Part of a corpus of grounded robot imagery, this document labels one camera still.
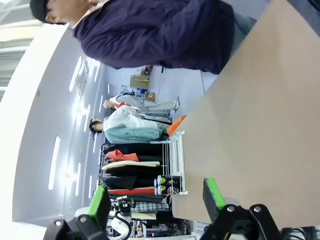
black hair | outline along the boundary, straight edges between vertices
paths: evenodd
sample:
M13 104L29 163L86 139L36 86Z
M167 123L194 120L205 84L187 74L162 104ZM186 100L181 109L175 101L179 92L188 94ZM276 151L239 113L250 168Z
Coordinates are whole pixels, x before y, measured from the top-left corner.
M65 23L52 23L46 21L47 14L51 11L47 8L49 0L30 0L30 9L34 18L45 24L65 25Z
M95 134L101 134L101 133L102 133L101 130L95 130L95 129L94 129L94 125L96 125L96 124L101 124L101 121L99 121L99 120L95 120L95 121L94 121L94 118L92 118L92 119L90 120L90 123L89 123L89 130L91 131L91 135L92 135L93 137L95 136Z

light blue jacket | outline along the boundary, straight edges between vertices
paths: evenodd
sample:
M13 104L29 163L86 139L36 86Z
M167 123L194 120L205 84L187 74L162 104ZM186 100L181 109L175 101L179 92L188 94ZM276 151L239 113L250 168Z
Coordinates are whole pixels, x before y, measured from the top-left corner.
M158 141L162 135L161 129L134 127L128 128L124 124L109 128L104 132L111 144L137 144Z

cardboard box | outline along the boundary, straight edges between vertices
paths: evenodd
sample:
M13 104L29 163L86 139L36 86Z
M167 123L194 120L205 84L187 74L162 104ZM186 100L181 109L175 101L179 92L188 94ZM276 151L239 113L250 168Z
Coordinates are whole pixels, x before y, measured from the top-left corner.
M148 87L149 87L148 79L141 79L141 76L131 75L130 88L148 90Z
M144 95L144 99L154 102L156 100L156 94L154 92L146 92Z

navy jacket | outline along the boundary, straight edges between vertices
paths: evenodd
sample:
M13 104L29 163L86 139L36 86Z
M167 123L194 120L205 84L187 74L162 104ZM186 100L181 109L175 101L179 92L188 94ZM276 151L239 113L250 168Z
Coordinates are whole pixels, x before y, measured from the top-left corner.
M86 55L116 69L214 74L229 60L233 35L233 9L220 0L111 0L74 29Z

orange object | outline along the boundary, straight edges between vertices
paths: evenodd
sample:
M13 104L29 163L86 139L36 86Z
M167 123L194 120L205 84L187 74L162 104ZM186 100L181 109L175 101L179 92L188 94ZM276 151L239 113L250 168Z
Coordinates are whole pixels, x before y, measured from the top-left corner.
M177 127L180 125L180 123L186 118L186 116L181 116L177 120L175 120L170 127L168 127L168 130L166 131L169 136L171 136Z
M114 150L110 151L106 154L106 156L110 159L113 159L115 162L120 162L120 161L134 161L134 162L139 162L138 156L136 153L131 153L131 154L123 154L120 150Z

